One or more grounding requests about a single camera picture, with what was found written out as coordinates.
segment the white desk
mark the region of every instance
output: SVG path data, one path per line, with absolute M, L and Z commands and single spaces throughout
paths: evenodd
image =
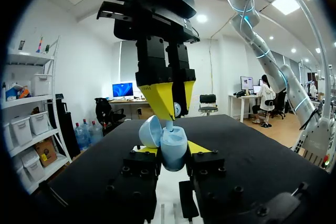
M 133 115 L 137 115 L 137 112 L 134 109 L 137 109 L 138 107 L 134 108 L 134 106 L 132 105 L 149 104 L 149 103 L 147 100 L 121 100 L 121 99 L 118 100 L 116 99 L 116 100 L 109 101 L 109 104 L 112 106 L 112 108 L 113 108 L 113 105 L 129 105 L 129 110 L 128 109 L 124 110 L 124 112 L 127 117 L 130 117 L 133 120 Z
M 260 99 L 261 97 L 258 97 L 256 95 L 249 95 L 249 96 L 244 96 L 244 97 L 239 97 L 237 98 L 235 95 L 230 94 L 229 95 L 231 102 L 230 102 L 230 116 L 233 118 L 233 99 L 241 99 L 241 106 L 240 106 L 240 122 L 242 123 L 244 120 L 244 115 L 245 114 L 252 114 L 252 113 L 244 113 L 245 110 L 245 101 L 246 99 Z
M 109 101 L 110 104 L 123 104 L 123 105 L 134 105 L 134 104 L 148 104 L 147 100 L 112 100 Z

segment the white storage bin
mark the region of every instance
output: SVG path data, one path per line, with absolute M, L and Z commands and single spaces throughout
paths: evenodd
M 16 173 L 18 177 L 21 180 L 22 185 L 28 189 L 31 186 L 31 182 L 28 178 L 26 169 L 23 168 L 23 164 L 21 159 L 18 156 L 13 157 L 13 163 L 14 163 L 14 169 L 16 170 Z
M 51 79 L 52 75 L 50 74 L 35 74 L 30 80 L 32 96 L 51 94 Z
M 45 172 L 40 157 L 33 148 L 29 148 L 22 156 L 22 163 L 36 182 L 44 177 Z
M 30 131 L 29 116 L 14 118 L 10 123 L 19 145 L 24 145 L 33 139 Z
M 47 111 L 34 114 L 34 115 L 30 115 L 29 122 L 30 122 L 31 130 L 35 135 L 42 134 L 49 130 L 47 118 L 48 118 Z
M 11 131 L 9 130 L 9 123 L 4 124 L 3 130 L 4 130 L 4 137 L 5 137 L 7 150 L 11 151 L 12 149 L 14 149 L 14 146 L 13 146 L 13 141 L 11 137 Z

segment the blue light strip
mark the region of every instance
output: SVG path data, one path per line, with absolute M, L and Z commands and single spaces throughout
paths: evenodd
M 244 10 L 239 10 L 239 9 L 237 9 L 237 8 L 234 8 L 233 6 L 231 6 L 232 7 L 232 9 L 233 10 L 236 10 L 237 12 L 240 12 L 240 13 L 243 13 L 244 12 Z M 254 8 L 254 6 L 253 7 L 251 7 L 251 9 L 249 9 L 249 10 L 246 10 L 245 12 L 247 13 L 247 12 L 250 12 L 250 11 L 252 11 L 253 10 L 253 8 Z
M 266 54 L 268 54 L 269 52 L 270 52 L 270 49 L 269 49 L 265 54 L 258 56 L 257 59 L 264 57 L 264 56 L 265 56 Z
M 248 21 L 248 17 L 245 16 L 244 20 L 246 21 L 246 23 L 248 24 L 248 26 L 252 29 L 252 25 L 251 23 Z
M 300 107 L 300 105 L 303 104 L 303 102 L 304 102 L 306 99 L 308 99 L 308 98 L 309 98 L 309 97 L 304 98 L 304 99 L 299 103 L 299 105 L 296 106 L 296 108 L 294 109 L 295 112 L 298 110 L 298 108 Z
M 282 78 L 284 79 L 284 81 L 285 81 L 285 84 L 286 84 L 286 87 L 287 87 L 287 80 L 286 80 L 286 78 L 283 76 L 283 74 L 279 71 L 279 73 L 280 73 L 280 75 L 282 76 Z

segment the shelf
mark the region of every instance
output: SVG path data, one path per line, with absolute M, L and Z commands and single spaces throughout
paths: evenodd
M 40 54 L 37 52 L 10 51 L 6 63 L 9 65 L 28 65 L 28 66 L 43 66 L 48 61 L 54 60 L 51 54 Z
M 52 162 L 50 165 L 44 168 L 45 176 L 42 179 L 40 179 L 38 182 L 34 182 L 27 189 L 27 192 L 29 194 L 32 194 L 38 188 L 39 183 L 48 179 L 52 174 L 54 174 L 58 169 L 64 166 L 67 162 L 68 162 L 68 159 L 65 156 L 57 153 L 57 159 L 54 162 Z
M 25 149 L 33 146 L 34 144 L 37 144 L 38 142 L 42 141 L 43 139 L 46 139 L 47 137 L 55 135 L 57 132 L 58 132 L 58 129 L 52 129 L 50 131 L 47 131 L 47 132 L 39 134 L 39 135 L 34 135 L 32 133 L 33 140 L 29 141 L 25 145 L 19 145 L 19 146 L 15 147 L 14 149 L 12 149 L 9 152 L 9 154 L 10 154 L 11 157 L 14 157 L 18 153 L 20 153 L 20 152 L 24 151 Z
M 38 97 L 21 98 L 21 99 L 16 99 L 16 100 L 13 100 L 13 101 L 3 102 L 1 104 L 1 108 L 6 109 L 6 108 L 13 107 L 13 106 L 21 105 L 21 104 L 32 103 L 32 102 L 40 102 L 40 101 L 49 100 L 49 99 L 52 99 L 52 98 L 53 98 L 53 96 L 51 94 L 40 95 Z

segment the white shelving unit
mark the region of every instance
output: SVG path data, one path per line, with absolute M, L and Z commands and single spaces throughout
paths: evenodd
M 44 168 L 45 176 L 42 179 L 40 179 L 39 181 L 34 182 L 27 189 L 27 192 L 29 194 L 32 194 L 38 188 L 39 183 L 48 179 L 52 174 L 54 174 L 58 169 L 60 169 L 62 166 L 64 166 L 67 162 L 68 162 L 68 159 L 65 156 L 57 153 L 57 159 L 54 162 L 52 162 L 50 165 L 48 165 L 47 167 Z
M 50 100 L 52 98 L 53 98 L 53 96 L 51 94 L 49 94 L 49 95 L 41 95 L 39 97 L 28 97 L 28 98 L 23 98 L 23 99 L 17 99 L 17 100 L 14 100 L 14 101 L 3 102 L 1 104 L 1 108 L 6 109 L 6 108 L 13 107 L 13 106 L 21 105 L 21 104 Z
M 43 73 L 49 74 L 51 67 L 52 67 L 52 93 L 49 95 L 41 95 L 37 97 L 30 97 L 30 98 L 22 98 L 22 99 L 17 99 L 14 101 L 6 101 L 1 104 L 2 110 L 22 105 L 22 104 L 29 104 L 33 102 L 45 102 L 46 100 L 52 100 L 52 107 L 54 110 L 54 116 L 55 116 L 55 122 L 56 122 L 56 129 L 53 129 L 51 126 L 49 128 L 49 131 L 39 134 L 39 135 L 34 135 L 33 139 L 26 143 L 25 145 L 16 145 L 14 146 L 14 149 L 9 151 L 9 154 L 11 157 L 14 157 L 15 155 L 21 153 L 22 151 L 26 150 L 27 148 L 33 146 L 34 144 L 42 141 L 43 139 L 46 139 L 50 136 L 54 136 L 55 141 L 57 141 L 61 148 L 63 149 L 64 153 L 66 156 L 63 156 L 59 153 L 57 153 L 57 159 L 52 162 L 50 165 L 44 168 L 45 170 L 45 176 L 40 179 L 37 182 L 33 182 L 31 187 L 27 189 L 28 193 L 31 194 L 33 193 L 37 188 L 39 183 L 42 181 L 48 179 L 52 174 L 54 174 L 58 169 L 60 169 L 62 166 L 64 166 L 67 162 L 72 162 L 70 155 L 68 153 L 68 150 L 66 148 L 62 132 L 60 130 L 60 125 L 58 121 L 58 115 L 57 115 L 57 108 L 56 108 L 56 98 L 55 98 L 55 73 L 56 73 L 56 59 L 57 59 L 57 52 L 58 52 L 58 47 L 59 47 L 59 42 L 60 42 L 60 36 L 58 39 L 53 43 L 55 45 L 55 51 L 52 54 L 40 54 L 40 53 L 32 53 L 32 52 L 25 52 L 21 50 L 17 51 L 10 51 L 6 63 L 7 65 L 17 65 L 17 66 L 40 66 L 43 67 Z

